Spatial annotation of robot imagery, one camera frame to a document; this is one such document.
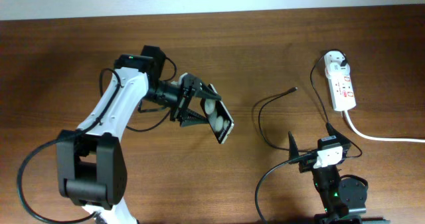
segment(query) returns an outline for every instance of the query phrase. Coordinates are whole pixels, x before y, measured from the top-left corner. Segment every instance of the tabletop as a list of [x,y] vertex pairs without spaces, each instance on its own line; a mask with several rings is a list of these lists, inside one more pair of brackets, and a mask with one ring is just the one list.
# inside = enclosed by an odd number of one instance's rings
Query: tabletop
[[[350,114],[361,132],[424,138],[424,12],[424,5],[405,5],[0,22],[0,223],[37,223],[17,197],[21,162],[62,129],[75,129],[99,101],[99,71],[144,45],[161,47],[178,75],[190,72],[214,84],[235,126],[223,145],[207,125],[180,128],[167,121],[150,132],[126,130],[124,197],[131,214],[142,223],[255,223],[258,180],[288,158],[259,136],[257,102],[298,87],[264,109],[262,126],[277,146],[288,146],[291,131],[300,148],[317,147],[327,132],[309,72],[326,50],[347,55],[357,101]],[[369,182],[363,217],[423,222],[424,144],[354,134],[332,109],[323,69],[320,63],[313,78],[329,119],[364,152],[339,166],[341,174]],[[163,75],[172,72],[166,63]],[[198,101],[191,106],[198,108]],[[129,124],[146,128],[163,115],[135,112]],[[324,212],[311,174],[297,168],[276,170],[261,187],[267,219]],[[40,214],[58,220],[87,215],[58,192],[55,147],[31,160],[23,183]]]

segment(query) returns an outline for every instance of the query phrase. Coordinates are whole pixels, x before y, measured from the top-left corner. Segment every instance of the white cable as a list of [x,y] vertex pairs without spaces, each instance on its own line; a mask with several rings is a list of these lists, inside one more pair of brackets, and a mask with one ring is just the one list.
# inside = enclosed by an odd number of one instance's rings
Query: white cable
[[376,141],[388,141],[388,142],[421,142],[421,143],[425,143],[425,140],[419,140],[419,139],[414,139],[414,138],[376,138],[376,137],[370,137],[368,135],[364,135],[362,133],[360,133],[356,127],[354,127],[354,124],[352,123],[350,116],[348,115],[348,110],[344,110],[344,114],[345,114],[345,119],[347,120],[348,124],[350,125],[350,128],[354,131],[354,133],[356,133],[357,135],[359,135],[362,138],[366,138],[369,140],[376,140]]

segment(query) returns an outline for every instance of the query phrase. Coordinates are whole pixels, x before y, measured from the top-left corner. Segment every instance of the power plug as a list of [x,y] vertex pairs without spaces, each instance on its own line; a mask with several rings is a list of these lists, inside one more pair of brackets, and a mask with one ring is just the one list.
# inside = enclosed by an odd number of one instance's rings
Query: power plug
[[350,110],[356,106],[350,66],[345,55],[339,51],[329,51],[325,57],[325,74],[331,91],[335,111]]

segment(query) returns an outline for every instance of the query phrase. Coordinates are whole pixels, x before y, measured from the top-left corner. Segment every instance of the wooden table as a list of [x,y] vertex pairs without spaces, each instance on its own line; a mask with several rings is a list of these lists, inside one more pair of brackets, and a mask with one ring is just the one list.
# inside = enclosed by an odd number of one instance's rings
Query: wooden table
[[[235,128],[225,145],[217,144],[208,126],[166,122],[148,133],[126,131],[131,213],[144,223],[256,222],[256,184],[288,154],[262,141],[253,121],[259,107],[252,111],[253,105],[297,86],[264,110],[262,124],[276,145],[288,146],[291,130],[301,148],[316,147],[327,133],[309,72],[323,51],[338,48],[348,56],[357,95],[350,113],[361,132],[424,137],[424,13],[425,6],[414,5],[0,22],[0,223],[37,223],[17,197],[23,158],[62,129],[75,129],[99,101],[100,69],[112,67],[122,53],[138,54],[143,45],[161,47],[177,63],[178,75],[190,72],[213,83]],[[314,79],[331,123],[364,151],[340,168],[369,181],[365,217],[423,222],[424,144],[355,135],[331,107],[323,68]],[[164,76],[171,73],[167,64]],[[148,127],[163,114],[135,113],[130,124]],[[264,182],[260,207],[267,219],[323,213],[311,174],[297,168],[281,168]],[[42,215],[86,215],[59,195],[55,148],[30,162],[24,190]]]

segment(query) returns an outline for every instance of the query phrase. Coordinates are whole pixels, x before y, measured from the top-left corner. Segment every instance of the power strip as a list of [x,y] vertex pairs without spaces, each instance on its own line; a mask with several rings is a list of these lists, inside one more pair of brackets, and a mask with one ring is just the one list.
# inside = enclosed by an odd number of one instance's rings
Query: power strip
[[345,61],[345,55],[339,51],[329,51],[324,59],[325,74],[331,91],[333,109],[345,111],[354,108],[356,100],[351,83],[350,66]]

